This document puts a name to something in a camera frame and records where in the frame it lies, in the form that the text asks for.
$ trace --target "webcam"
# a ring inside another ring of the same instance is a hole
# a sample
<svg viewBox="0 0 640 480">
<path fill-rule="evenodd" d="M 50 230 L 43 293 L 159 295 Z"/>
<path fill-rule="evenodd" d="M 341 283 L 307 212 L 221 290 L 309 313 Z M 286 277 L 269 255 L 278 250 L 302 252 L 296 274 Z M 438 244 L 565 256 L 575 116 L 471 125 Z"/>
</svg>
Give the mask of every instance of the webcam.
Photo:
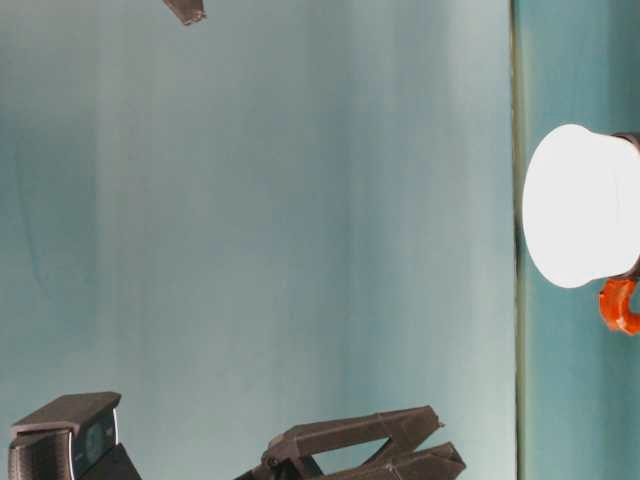
<svg viewBox="0 0 640 480">
<path fill-rule="evenodd" d="M 141 480 L 118 439 L 120 397 L 63 395 L 16 422 L 9 480 Z"/>
</svg>

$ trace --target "teal wall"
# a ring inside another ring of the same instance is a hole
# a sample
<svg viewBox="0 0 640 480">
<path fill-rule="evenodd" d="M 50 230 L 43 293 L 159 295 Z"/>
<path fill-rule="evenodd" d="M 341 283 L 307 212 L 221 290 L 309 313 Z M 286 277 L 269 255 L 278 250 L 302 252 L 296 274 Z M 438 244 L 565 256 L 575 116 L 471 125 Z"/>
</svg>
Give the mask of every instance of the teal wall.
<svg viewBox="0 0 640 480">
<path fill-rule="evenodd" d="M 5 445 L 109 388 L 144 478 L 233 478 L 343 413 L 344 8 L 209 11 L 186 30 L 159 0 L 1 2 Z"/>
<path fill-rule="evenodd" d="M 430 402 L 515 478 L 507 2 L 368 1 L 354 19 L 353 411 Z"/>
<path fill-rule="evenodd" d="M 431 403 L 464 478 L 513 479 L 507 5 L 207 6 L 0 4 L 6 442 L 109 388 L 144 478 L 233 478 Z"/>
<path fill-rule="evenodd" d="M 517 0 L 514 20 L 520 187 L 535 146 L 556 126 L 640 126 L 640 4 Z M 523 478 L 638 478 L 638 340 L 604 327 L 602 282 L 554 287 L 521 247 Z"/>
</svg>

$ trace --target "black plastic part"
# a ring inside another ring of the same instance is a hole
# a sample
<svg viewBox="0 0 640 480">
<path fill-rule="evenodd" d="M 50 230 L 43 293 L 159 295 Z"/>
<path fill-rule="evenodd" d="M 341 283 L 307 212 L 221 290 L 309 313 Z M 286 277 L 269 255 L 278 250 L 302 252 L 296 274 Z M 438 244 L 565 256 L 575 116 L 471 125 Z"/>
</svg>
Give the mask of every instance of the black plastic part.
<svg viewBox="0 0 640 480">
<path fill-rule="evenodd" d="M 116 445 L 89 470 L 82 480 L 142 480 L 127 451 Z"/>
<path fill-rule="evenodd" d="M 449 480 L 466 465 L 447 443 L 414 452 L 442 424 L 429 406 L 298 425 L 269 443 L 261 464 L 237 480 Z M 317 453 L 387 438 L 362 465 L 323 475 Z"/>
<path fill-rule="evenodd" d="M 16 438 L 28 432 L 71 430 L 77 437 L 83 427 L 90 425 L 104 412 L 116 408 L 120 398 L 121 395 L 114 392 L 63 395 L 14 423 L 11 434 Z"/>
<path fill-rule="evenodd" d="M 207 18 L 203 0 L 164 0 L 164 3 L 184 25 L 191 25 Z"/>
<path fill-rule="evenodd" d="M 21 435 L 9 446 L 9 480 L 71 479 L 68 430 Z"/>
</svg>

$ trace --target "orange handle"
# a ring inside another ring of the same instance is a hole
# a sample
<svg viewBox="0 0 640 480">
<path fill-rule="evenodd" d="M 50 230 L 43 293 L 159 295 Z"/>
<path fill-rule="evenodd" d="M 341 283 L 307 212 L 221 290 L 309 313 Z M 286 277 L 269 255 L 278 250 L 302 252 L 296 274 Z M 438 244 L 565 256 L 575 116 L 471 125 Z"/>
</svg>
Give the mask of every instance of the orange handle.
<svg viewBox="0 0 640 480">
<path fill-rule="evenodd" d="M 610 278 L 600 292 L 600 314 L 609 330 L 635 335 L 640 332 L 640 314 L 629 307 L 638 280 Z"/>
</svg>

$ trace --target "teal surface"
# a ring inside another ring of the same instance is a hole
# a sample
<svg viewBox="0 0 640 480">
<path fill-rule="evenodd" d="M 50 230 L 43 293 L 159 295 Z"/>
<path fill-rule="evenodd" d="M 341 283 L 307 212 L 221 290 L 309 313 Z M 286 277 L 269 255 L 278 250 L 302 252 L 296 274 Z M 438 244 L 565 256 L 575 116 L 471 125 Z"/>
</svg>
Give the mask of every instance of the teal surface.
<svg viewBox="0 0 640 480">
<path fill-rule="evenodd" d="M 429 402 L 463 478 L 514 479 L 508 4 L 367 7 L 353 27 L 352 410 Z"/>
<path fill-rule="evenodd" d="M 517 0 L 514 14 L 520 187 L 536 145 L 560 124 L 638 129 L 640 4 Z M 554 287 L 521 247 L 523 478 L 638 478 L 638 339 L 602 324 L 602 282 Z"/>
<path fill-rule="evenodd" d="M 0 437 L 113 389 L 143 478 L 233 478 L 431 403 L 513 479 L 507 6 L 207 7 L 0 2 Z"/>
<path fill-rule="evenodd" d="M 4 445 L 108 388 L 143 478 L 234 478 L 344 413 L 344 8 L 208 7 L 1 2 Z"/>
</svg>

